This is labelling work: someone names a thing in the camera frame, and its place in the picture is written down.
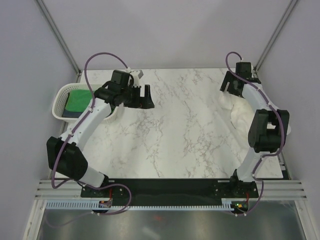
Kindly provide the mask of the green towel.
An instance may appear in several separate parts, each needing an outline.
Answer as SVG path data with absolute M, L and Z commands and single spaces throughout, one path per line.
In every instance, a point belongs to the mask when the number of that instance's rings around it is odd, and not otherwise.
M 65 109 L 74 112 L 84 112 L 92 100 L 92 94 L 86 89 L 73 89 L 67 95 Z

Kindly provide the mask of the dark blue towel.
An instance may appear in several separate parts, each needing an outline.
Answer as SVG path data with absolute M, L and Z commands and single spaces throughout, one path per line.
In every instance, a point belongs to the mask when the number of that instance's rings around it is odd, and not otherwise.
M 83 112 L 82 111 L 71 111 L 71 110 L 67 110 L 66 108 L 63 110 L 62 112 L 62 118 L 73 118 L 73 119 L 77 119 L 81 116 Z

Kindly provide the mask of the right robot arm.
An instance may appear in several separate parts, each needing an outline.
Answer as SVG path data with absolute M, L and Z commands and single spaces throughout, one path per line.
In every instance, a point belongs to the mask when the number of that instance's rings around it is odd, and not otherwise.
M 282 151 L 290 131 L 290 114 L 272 103 L 261 81 L 253 75 L 252 64 L 245 61 L 226 72 L 218 100 L 229 111 L 237 135 L 248 145 L 243 162 L 234 171 L 238 180 L 228 185 L 232 196 L 241 197 L 247 191 L 244 182 L 257 180 L 264 159 Z

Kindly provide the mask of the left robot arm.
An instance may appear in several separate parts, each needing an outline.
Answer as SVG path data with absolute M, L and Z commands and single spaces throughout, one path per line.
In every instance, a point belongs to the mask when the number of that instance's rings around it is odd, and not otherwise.
M 139 80 L 142 70 L 114 70 L 111 79 L 93 91 L 93 99 L 71 127 L 59 137 L 50 137 L 46 143 L 48 166 L 53 173 L 60 173 L 71 180 L 92 187 L 98 197 L 105 197 L 110 190 L 108 177 L 89 166 L 82 151 L 96 128 L 109 117 L 116 107 L 133 109 L 155 107 L 150 85 L 144 86 L 141 95 Z

